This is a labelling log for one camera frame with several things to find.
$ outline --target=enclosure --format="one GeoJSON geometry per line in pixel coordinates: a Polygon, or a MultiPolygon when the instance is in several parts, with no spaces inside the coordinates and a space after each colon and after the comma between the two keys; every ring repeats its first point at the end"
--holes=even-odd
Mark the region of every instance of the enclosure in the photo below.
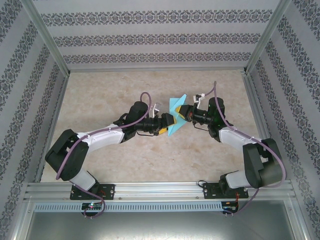
{"type": "MultiPolygon", "coordinates": [[[[44,237],[40,229],[54,231],[50,223],[58,226],[65,218],[74,223],[70,229],[88,224],[73,213],[80,210],[69,199],[71,185],[55,180],[45,161],[64,130],[104,128],[145,91],[165,113],[170,98],[186,94],[185,102],[192,104],[193,95],[207,93],[214,81],[230,123],[277,142],[286,182],[262,188],[245,220],[239,215],[222,224],[196,206],[210,204],[197,182],[242,170],[242,154],[188,123],[172,136],[135,136],[90,153],[84,162],[99,182],[116,184],[117,200],[108,203],[113,220],[104,216],[99,224],[118,226],[123,219],[130,225],[137,219],[127,235],[111,227],[101,236],[320,239],[319,5],[319,0],[1,0],[0,239],[52,239],[54,234],[44,237]],[[154,202],[159,211],[152,216],[154,202]],[[195,211],[160,211],[162,205],[183,203],[195,211]],[[150,211],[120,213],[135,204],[150,211]],[[279,222],[273,222],[277,213],[279,222]],[[265,221],[252,221],[263,214],[265,221]],[[202,217],[206,224],[193,229],[202,217]],[[143,219],[151,230],[130,231],[141,229],[143,219]],[[217,231],[232,230],[214,236],[210,221],[217,231]]],[[[254,190],[248,188],[248,194],[254,190]]],[[[72,231],[59,229],[60,239],[71,237],[72,231]]],[[[90,238],[86,234],[78,237],[90,238]]]]}

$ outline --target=marble floor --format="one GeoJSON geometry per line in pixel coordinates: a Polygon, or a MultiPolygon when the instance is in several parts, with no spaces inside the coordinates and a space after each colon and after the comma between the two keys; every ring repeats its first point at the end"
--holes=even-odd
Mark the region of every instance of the marble floor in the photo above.
{"type": "MultiPolygon", "coordinates": [[[[89,132],[108,126],[127,113],[141,92],[147,91],[161,112],[169,111],[169,98],[207,93],[217,81],[226,119],[252,136],[258,136],[241,74],[222,71],[133,71],[71,73],[53,136],[66,129],[89,132]]],[[[201,104],[208,108],[207,97],[201,104]]],[[[206,131],[186,123],[172,136],[136,136],[87,155],[83,168],[99,182],[217,181],[220,175],[242,170],[241,152],[219,143],[206,131]]],[[[56,182],[56,173],[45,165],[42,182],[56,182]]]]}

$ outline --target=wall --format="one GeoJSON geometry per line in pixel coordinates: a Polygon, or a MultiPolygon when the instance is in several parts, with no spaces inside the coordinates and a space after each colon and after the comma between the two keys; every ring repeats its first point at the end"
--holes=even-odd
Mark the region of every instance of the wall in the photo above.
{"type": "Polygon", "coordinates": [[[245,67],[279,0],[35,0],[71,70],[245,67]]]}
{"type": "Polygon", "coordinates": [[[251,78],[309,231],[320,239],[319,16],[319,0],[293,0],[251,78]]]}
{"type": "Polygon", "coordinates": [[[33,182],[65,77],[18,0],[0,0],[0,240],[33,182]]]}

